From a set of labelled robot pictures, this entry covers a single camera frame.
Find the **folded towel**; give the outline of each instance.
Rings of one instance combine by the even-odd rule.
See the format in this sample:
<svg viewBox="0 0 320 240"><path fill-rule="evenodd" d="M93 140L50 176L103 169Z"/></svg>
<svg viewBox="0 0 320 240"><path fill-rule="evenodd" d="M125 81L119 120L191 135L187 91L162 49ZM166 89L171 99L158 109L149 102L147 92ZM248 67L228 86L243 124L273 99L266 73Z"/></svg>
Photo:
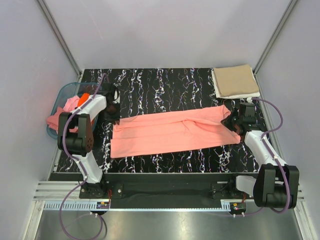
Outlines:
<svg viewBox="0 0 320 240"><path fill-rule="evenodd" d="M163 154L238 144L240 137L220 122L224 106L122 118L113 126L111 157Z"/></svg>
<svg viewBox="0 0 320 240"><path fill-rule="evenodd" d="M259 92L259 87L249 64L214 68L213 73L221 97Z"/></svg>
<svg viewBox="0 0 320 240"><path fill-rule="evenodd" d="M214 71L212 70L212 81L214 85L214 91L215 91L215 96L218 99L246 99L246 98L258 98L260 97L260 92L255 92L255 93L249 93L249 94L238 94L238 95L232 95L232 96L221 96L218 86L217 86L217 81L215 78Z"/></svg>

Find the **cable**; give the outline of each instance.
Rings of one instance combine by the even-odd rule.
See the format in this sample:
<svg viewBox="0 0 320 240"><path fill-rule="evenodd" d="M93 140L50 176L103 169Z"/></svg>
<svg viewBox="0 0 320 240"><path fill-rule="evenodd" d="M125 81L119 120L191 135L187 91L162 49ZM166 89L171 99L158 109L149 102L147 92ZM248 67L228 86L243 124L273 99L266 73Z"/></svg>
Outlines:
<svg viewBox="0 0 320 240"><path fill-rule="evenodd" d="M274 107L274 109L278 112L279 116L280 116L280 125L274 129L271 129L269 131L266 131L262 134L261 136L261 140L264 144L264 146L267 148L267 150L269 151L269 153L271 154L272 158L274 159L274 161L276 162L276 164L278 165L279 169L280 169L280 172L282 174L282 178L283 178L283 182L284 182L284 186L285 186L285 192L286 192L286 202L285 202L285 206L282 210L278 211L278 210L275 210L274 208L271 208L272 211L274 211L275 213L277 214L284 214L288 209L289 209L289 205L290 205L290 188L289 188L289 183L288 183L288 180L287 180L287 177L286 177L286 173L284 171L284 168L281 166L277 156L274 154L274 152L271 150L271 148L269 147L269 145L267 144L267 140L266 140L266 134L268 133L272 133L274 131L277 131L278 129L280 129L284 123L284 118L280 112L280 110L271 102L267 101L267 100L264 100L264 99L261 99L261 98L257 98L257 97L254 97L252 98L252 100L257 100L257 101L261 101L261 102L265 102L267 104L270 104L272 107Z"/></svg>
<svg viewBox="0 0 320 240"><path fill-rule="evenodd" d="M60 206L60 209L59 209L59 222L60 222L60 226L63 230L63 232L71 239L73 240L82 240L80 238L76 238L72 235L70 235L67 231L67 229L65 228L64 224L63 224L63 221L62 221L62 208L63 208L63 205L65 203L65 201L67 200L67 198L70 196L70 194L75 191L77 188L81 187L82 185L84 185L86 182L87 182L87 179L88 179L88 173L87 173L87 170L85 169L84 165L82 164L82 162L80 161L80 159L78 157L75 157L75 156L72 156L68 149L67 149L67 145L66 145L66 135L67 135L67 131L68 131L68 126L71 122L71 120L74 118L74 116L76 114L78 114L84 107L86 107L94 98L95 96L97 95L97 92L99 91L99 88L104 80L104 78L106 77L107 79L107 82L109 83L109 78L107 76L106 73L102 74L101 76L101 79L99 81L99 84L96 88L96 90L94 91L94 94L92 95L92 97L90 97L83 105L81 105L76 111L74 111L74 113L69 117L69 119L66 121L65 125L64 125L64 128L63 128L63 134L62 134L62 145L63 145L63 150L65 152L65 154L72 160L74 160L76 163L79 163L79 166L80 166L80 170L82 169L83 171L83 175L84 175L84 180L82 183L80 183L79 185L77 185L74 189L72 189L63 199L62 203L61 203L61 206ZM101 222L101 226L100 226L100 230L99 232L97 233L97 235L95 235L94 237L92 238L89 238L88 240L95 240L97 239L97 237L101 234L102 232L102 229L103 229L103 224L104 224L104 219L98 215L98 214L95 214L96 217L98 217L100 219L100 222Z"/></svg>

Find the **laundry basket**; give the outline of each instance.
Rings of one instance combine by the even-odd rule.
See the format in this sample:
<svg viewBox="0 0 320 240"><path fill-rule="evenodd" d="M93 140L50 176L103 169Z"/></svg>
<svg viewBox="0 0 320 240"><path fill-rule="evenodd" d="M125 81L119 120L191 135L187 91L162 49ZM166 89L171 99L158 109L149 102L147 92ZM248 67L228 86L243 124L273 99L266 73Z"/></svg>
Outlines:
<svg viewBox="0 0 320 240"><path fill-rule="evenodd" d="M53 105L51 116L57 112L58 107L63 108L69 98L72 98L76 95L81 97L84 93L88 93L92 95L95 93L95 90L97 89L97 87L98 87L98 83L95 83L95 82L71 82L65 85L59 91L59 94ZM98 116L96 116L94 119L92 130L94 130L96 127L97 119L98 119ZM46 126L46 131L50 137L52 137L53 139L58 139L57 132L52 128L50 128L49 125Z"/></svg>

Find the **black marble table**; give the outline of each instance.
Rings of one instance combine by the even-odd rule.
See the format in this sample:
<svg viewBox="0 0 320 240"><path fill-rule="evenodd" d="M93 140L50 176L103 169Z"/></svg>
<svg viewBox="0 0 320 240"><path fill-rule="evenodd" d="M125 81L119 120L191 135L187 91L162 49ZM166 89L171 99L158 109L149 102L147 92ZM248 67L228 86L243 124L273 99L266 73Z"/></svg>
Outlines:
<svg viewBox="0 0 320 240"><path fill-rule="evenodd" d="M120 91L121 117L184 111L226 105L230 110L244 99L216 98L211 68L86 69L82 82L98 82L107 73ZM265 120L258 102L258 123ZM192 151L110 158L113 125L99 115L93 154L105 173L225 173L257 172L255 157L243 143ZM77 165L62 153L57 172L79 172Z"/></svg>

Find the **blue plastic bin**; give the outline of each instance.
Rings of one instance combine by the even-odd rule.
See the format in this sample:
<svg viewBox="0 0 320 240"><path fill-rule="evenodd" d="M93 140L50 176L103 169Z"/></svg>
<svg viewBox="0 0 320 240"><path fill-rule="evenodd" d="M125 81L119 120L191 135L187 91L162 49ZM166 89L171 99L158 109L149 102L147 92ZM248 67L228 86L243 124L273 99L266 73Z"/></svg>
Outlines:
<svg viewBox="0 0 320 240"><path fill-rule="evenodd" d="M98 87L98 83L95 83L95 82L71 82L65 85L59 91L58 97L56 98L55 103L53 105L51 116L57 112L58 107L63 108L69 98L72 98L75 95L78 95L79 97L81 97L84 93L88 93L92 95L95 93L95 90L97 89L97 87ZM96 127L97 119L98 119L98 116L96 116L96 118L94 119L92 130L94 130ZM46 131L50 137L52 137L53 139L58 139L57 132L49 128L49 125L46 126Z"/></svg>

